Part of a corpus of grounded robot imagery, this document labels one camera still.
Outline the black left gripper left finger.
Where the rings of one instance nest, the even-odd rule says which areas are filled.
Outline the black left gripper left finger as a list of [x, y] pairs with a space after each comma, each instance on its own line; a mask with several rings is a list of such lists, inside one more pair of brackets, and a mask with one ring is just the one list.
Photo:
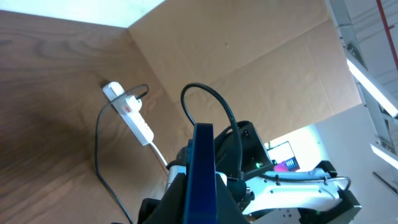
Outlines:
[[160, 199], [145, 198], [139, 209], [138, 224], [181, 224], [187, 176], [178, 174]]

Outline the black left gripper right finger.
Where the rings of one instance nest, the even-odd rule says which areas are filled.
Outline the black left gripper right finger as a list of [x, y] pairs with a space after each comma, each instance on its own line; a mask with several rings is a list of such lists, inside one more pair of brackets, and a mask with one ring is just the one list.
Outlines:
[[219, 174], [216, 174], [216, 203], [218, 224], [249, 224]]

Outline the blue Galaxy smartphone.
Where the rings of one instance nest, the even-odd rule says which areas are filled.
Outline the blue Galaxy smartphone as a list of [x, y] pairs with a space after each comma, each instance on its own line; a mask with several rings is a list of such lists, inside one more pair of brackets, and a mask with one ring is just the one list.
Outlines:
[[197, 123], [187, 146], [187, 191], [183, 224], [216, 224], [213, 125]]

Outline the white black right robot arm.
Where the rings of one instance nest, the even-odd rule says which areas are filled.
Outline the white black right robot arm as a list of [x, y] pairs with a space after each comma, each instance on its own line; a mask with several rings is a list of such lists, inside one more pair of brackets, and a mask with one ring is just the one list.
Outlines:
[[261, 210], [296, 208], [299, 223], [349, 223], [361, 206], [328, 161], [309, 173], [274, 172], [269, 156], [249, 179], [229, 179], [216, 169], [212, 124], [194, 125], [187, 145], [186, 164], [169, 165], [164, 197], [169, 223], [247, 223], [238, 204], [249, 197], [247, 208]]

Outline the bright computer monitor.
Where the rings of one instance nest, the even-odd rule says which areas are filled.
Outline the bright computer monitor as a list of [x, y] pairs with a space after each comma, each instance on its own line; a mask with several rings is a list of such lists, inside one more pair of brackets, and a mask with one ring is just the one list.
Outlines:
[[267, 153], [277, 172], [295, 172], [300, 169], [297, 158], [288, 141], [271, 147]]

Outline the white power strip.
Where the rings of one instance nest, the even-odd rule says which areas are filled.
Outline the white power strip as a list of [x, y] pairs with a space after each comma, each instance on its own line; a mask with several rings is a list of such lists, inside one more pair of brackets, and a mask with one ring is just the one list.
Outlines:
[[154, 133], [140, 114], [142, 98], [149, 92], [147, 85], [125, 90], [119, 82], [109, 82], [102, 90], [141, 145], [151, 144]]

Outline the brown cardboard side panel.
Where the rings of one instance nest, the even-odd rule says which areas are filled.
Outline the brown cardboard side panel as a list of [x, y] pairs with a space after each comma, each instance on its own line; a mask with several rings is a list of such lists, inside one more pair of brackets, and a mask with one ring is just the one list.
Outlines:
[[265, 141], [361, 103], [325, 1], [165, 1], [129, 30], [173, 103], [206, 84]]

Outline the ceiling fluorescent light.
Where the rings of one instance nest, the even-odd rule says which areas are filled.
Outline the ceiling fluorescent light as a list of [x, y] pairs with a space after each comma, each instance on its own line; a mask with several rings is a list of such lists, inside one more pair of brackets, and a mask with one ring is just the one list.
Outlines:
[[393, 118], [397, 117], [397, 100], [351, 54], [346, 61], [352, 75]]

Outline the white USB wall charger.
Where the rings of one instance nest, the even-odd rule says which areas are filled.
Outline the white USB wall charger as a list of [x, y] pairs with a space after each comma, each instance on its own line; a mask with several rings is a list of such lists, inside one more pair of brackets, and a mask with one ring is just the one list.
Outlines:
[[138, 113], [142, 108], [142, 100], [136, 95], [124, 96], [121, 99], [121, 109], [126, 114]]

